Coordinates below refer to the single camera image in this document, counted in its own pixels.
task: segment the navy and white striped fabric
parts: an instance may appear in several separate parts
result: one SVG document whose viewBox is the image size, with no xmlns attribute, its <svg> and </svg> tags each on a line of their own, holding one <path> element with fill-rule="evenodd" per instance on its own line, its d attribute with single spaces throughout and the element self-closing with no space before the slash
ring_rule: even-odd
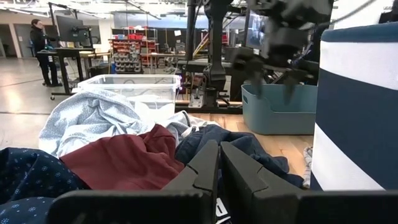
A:
<svg viewBox="0 0 398 224">
<path fill-rule="evenodd" d="M 322 36 L 311 189 L 398 189 L 398 23 Z"/>
</svg>

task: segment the laundry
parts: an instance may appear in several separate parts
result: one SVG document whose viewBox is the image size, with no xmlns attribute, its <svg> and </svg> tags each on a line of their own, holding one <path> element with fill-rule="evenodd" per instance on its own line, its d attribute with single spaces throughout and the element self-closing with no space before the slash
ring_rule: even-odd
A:
<svg viewBox="0 0 398 224">
<path fill-rule="evenodd" d="M 129 100 L 101 89 L 77 93 L 61 102 L 39 136 L 39 149 L 61 157 L 103 137 L 142 134 L 154 123 L 143 122 Z"/>
<path fill-rule="evenodd" d="M 261 163 L 266 169 L 278 175 L 291 184 L 301 187 L 303 179 L 300 176 L 288 174 L 289 164 L 285 157 L 272 157 L 260 145 L 251 133 L 235 133 L 217 125 L 208 125 L 199 131 L 191 133 L 177 147 L 175 158 L 183 164 L 188 164 L 209 140 L 230 142 L 247 155 Z"/>
<path fill-rule="evenodd" d="M 94 190 L 160 190 L 184 168 L 175 138 L 156 124 L 145 134 L 101 138 L 60 159 Z"/>
<path fill-rule="evenodd" d="M 59 159 L 37 149 L 0 151 L 0 204 L 27 197 L 58 197 L 90 189 Z"/>
<path fill-rule="evenodd" d="M 44 224 L 53 201 L 30 197 L 0 205 L 0 224 Z"/>
<path fill-rule="evenodd" d="M 305 171 L 303 175 L 303 188 L 306 189 L 309 189 L 311 185 L 312 150 L 312 147 L 306 147 L 304 149 Z"/>
<path fill-rule="evenodd" d="M 159 122 L 160 125 L 167 128 L 175 137 L 176 147 L 180 144 L 183 138 L 187 137 L 192 131 L 198 131 L 199 128 L 210 124 L 218 125 L 214 121 L 205 121 L 204 119 L 190 116 L 186 111 L 175 113 L 169 119 Z"/>
</svg>

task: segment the plastic container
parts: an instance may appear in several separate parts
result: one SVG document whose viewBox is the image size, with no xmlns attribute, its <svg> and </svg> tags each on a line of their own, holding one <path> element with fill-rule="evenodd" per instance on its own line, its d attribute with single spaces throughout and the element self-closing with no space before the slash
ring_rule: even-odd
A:
<svg viewBox="0 0 398 224">
<path fill-rule="evenodd" d="M 163 121 L 174 114 L 178 75 L 97 75 L 80 82 L 78 90 L 100 88 L 122 94 L 143 120 Z"/>
<path fill-rule="evenodd" d="M 258 98 L 251 84 L 242 85 L 243 119 L 258 134 L 313 134 L 318 87 L 297 85 L 288 103 L 284 85 L 266 84 Z"/>
</svg>

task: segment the monitor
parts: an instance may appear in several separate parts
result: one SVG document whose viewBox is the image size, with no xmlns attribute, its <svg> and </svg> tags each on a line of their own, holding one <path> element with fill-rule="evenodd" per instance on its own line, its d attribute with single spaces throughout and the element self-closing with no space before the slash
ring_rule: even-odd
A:
<svg viewBox="0 0 398 224">
<path fill-rule="evenodd" d="M 83 27 L 83 21 L 65 16 L 57 16 L 57 24 L 60 31 L 61 41 L 67 42 L 86 42 L 87 31 L 76 31 L 78 27 Z"/>
<path fill-rule="evenodd" d="M 265 26 L 267 21 L 266 16 L 257 15 L 255 12 L 250 11 L 250 17 L 247 30 L 246 46 L 254 49 L 262 49 L 265 38 Z"/>
</svg>

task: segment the maroon shirt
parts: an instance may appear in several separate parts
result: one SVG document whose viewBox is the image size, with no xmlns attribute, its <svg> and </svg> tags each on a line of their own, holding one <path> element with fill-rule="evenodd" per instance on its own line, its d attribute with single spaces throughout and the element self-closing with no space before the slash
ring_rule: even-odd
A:
<svg viewBox="0 0 398 224">
<path fill-rule="evenodd" d="M 160 190 L 184 168 L 175 139 L 156 124 L 145 134 L 101 138 L 60 159 L 93 190 Z"/>
</svg>

